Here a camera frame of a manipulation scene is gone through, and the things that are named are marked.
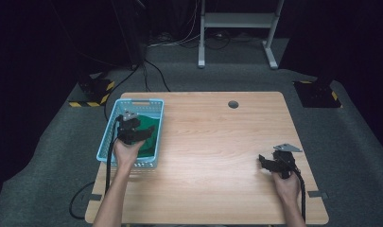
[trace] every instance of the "person's right arm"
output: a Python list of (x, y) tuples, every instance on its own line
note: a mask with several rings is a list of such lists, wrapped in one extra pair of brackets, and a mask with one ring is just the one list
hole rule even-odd
[(293, 172), (287, 179), (282, 179), (279, 173), (276, 172), (272, 172), (271, 175), (273, 176), (277, 194), (283, 205), (287, 226), (306, 226), (297, 202), (298, 194), (300, 193), (300, 181), (298, 177)]

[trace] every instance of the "forearm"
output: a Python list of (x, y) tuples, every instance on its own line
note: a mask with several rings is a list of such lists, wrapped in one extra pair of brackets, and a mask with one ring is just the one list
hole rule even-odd
[(282, 201), (287, 227), (306, 226), (300, 208), (295, 201)]
[(131, 168), (120, 167), (106, 193), (94, 221), (94, 226), (120, 226), (123, 201)]

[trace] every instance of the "stand leg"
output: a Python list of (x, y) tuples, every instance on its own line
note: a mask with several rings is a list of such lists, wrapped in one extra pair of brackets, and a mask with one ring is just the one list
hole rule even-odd
[(269, 61), (271, 69), (278, 69), (279, 68), (279, 66), (277, 65), (276, 59), (274, 58), (273, 53), (271, 52), (270, 46), (271, 46), (271, 42), (273, 41), (274, 32), (276, 31), (276, 28), (277, 28), (277, 23), (279, 23), (280, 12), (282, 11), (282, 7), (283, 7), (284, 2), (285, 2), (285, 0), (279, 0), (279, 3), (277, 4), (277, 9), (276, 9), (274, 16), (273, 16), (273, 19), (271, 21), (271, 27), (270, 27), (270, 31), (269, 31), (268, 40), (262, 42), (262, 45), (264, 46), (265, 53), (268, 57), (268, 61)]
[(198, 51), (198, 67), (205, 67), (205, 0), (202, 0), (200, 10), (200, 46)]

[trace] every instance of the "hand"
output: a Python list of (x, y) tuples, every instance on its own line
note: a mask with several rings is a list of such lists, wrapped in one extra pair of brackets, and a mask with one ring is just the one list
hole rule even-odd
[(272, 172), (271, 176), (276, 185), (277, 194), (282, 203), (297, 202), (298, 194), (300, 193), (300, 181), (294, 172), (287, 179), (282, 179), (277, 172)]
[(114, 142), (113, 147), (114, 157), (117, 162), (117, 168), (124, 166), (131, 168), (137, 159), (138, 150), (144, 145), (144, 143), (145, 140), (137, 142), (133, 145), (127, 145), (123, 143), (123, 141), (117, 139)]

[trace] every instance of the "white metal stand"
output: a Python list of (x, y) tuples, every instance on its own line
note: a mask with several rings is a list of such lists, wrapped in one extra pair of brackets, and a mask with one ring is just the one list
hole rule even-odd
[(205, 12), (205, 0), (202, 0), (200, 10), (200, 46), (198, 54), (198, 67), (205, 67), (205, 28), (206, 27), (253, 27), (270, 28), (267, 41), (262, 42), (271, 69), (277, 69), (276, 59), (271, 52), (270, 46), (279, 22), (280, 12), (284, 0), (279, 0), (274, 13), (218, 13)]

